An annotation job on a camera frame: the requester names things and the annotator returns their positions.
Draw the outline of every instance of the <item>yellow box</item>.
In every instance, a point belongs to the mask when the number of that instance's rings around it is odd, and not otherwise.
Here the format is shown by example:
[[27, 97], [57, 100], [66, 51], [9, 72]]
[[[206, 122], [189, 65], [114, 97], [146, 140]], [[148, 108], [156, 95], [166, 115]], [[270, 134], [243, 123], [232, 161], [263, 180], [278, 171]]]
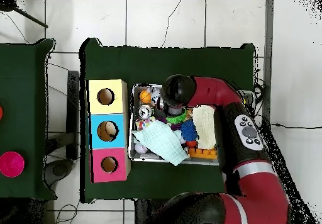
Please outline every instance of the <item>yellow box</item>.
[[128, 111], [128, 90], [122, 80], [89, 80], [88, 85], [92, 115], [121, 114]]

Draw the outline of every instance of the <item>table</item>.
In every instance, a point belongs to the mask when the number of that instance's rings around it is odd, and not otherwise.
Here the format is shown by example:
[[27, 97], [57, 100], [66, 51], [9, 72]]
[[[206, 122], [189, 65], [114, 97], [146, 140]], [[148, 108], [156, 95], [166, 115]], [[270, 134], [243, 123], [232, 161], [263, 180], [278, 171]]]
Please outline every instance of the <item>table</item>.
[[252, 91], [254, 52], [252, 44], [192, 49], [104, 47], [97, 38], [88, 38], [80, 48], [80, 129], [86, 134], [81, 137], [81, 200], [169, 199], [188, 191], [224, 191], [219, 167], [208, 165], [132, 162], [126, 181], [91, 183], [85, 80], [121, 79], [128, 85], [129, 100], [135, 83], [162, 84], [172, 74], [217, 77]]
[[0, 197], [53, 199], [43, 183], [46, 95], [45, 61], [53, 40], [36, 45], [0, 45], [0, 155], [16, 151], [25, 169], [15, 178], [0, 174]]

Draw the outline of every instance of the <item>white ball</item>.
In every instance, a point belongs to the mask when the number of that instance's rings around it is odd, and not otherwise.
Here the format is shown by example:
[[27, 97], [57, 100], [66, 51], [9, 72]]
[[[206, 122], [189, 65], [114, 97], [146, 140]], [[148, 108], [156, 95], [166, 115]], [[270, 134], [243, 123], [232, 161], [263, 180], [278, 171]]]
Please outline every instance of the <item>white ball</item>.
[[180, 137], [180, 143], [181, 144], [183, 144], [183, 143], [186, 143], [187, 141], [186, 140], [184, 140], [184, 138], [183, 137]]
[[137, 143], [134, 148], [135, 148], [135, 151], [138, 152], [139, 154], [144, 154], [148, 152], [148, 149], [140, 143]]

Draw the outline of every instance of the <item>black button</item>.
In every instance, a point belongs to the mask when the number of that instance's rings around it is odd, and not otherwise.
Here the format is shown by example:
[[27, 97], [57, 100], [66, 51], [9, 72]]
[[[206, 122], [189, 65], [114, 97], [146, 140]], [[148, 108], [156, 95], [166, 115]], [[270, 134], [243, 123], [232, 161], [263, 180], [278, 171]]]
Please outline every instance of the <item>black button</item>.
[[241, 133], [243, 134], [243, 136], [246, 136], [247, 138], [256, 138], [257, 136], [256, 129], [249, 126], [246, 126], [245, 128], [243, 128]]

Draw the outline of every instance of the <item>blue box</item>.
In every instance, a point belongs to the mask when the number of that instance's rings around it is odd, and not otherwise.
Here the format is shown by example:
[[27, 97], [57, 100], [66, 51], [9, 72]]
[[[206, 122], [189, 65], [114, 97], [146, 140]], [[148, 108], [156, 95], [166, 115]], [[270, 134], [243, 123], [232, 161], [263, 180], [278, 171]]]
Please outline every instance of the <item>blue box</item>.
[[[91, 115], [91, 134], [92, 134], [92, 148], [125, 148], [125, 115], [124, 114], [107, 114], [107, 115]], [[111, 142], [105, 142], [97, 135], [98, 126], [104, 121], [112, 121], [118, 127], [118, 134]]]

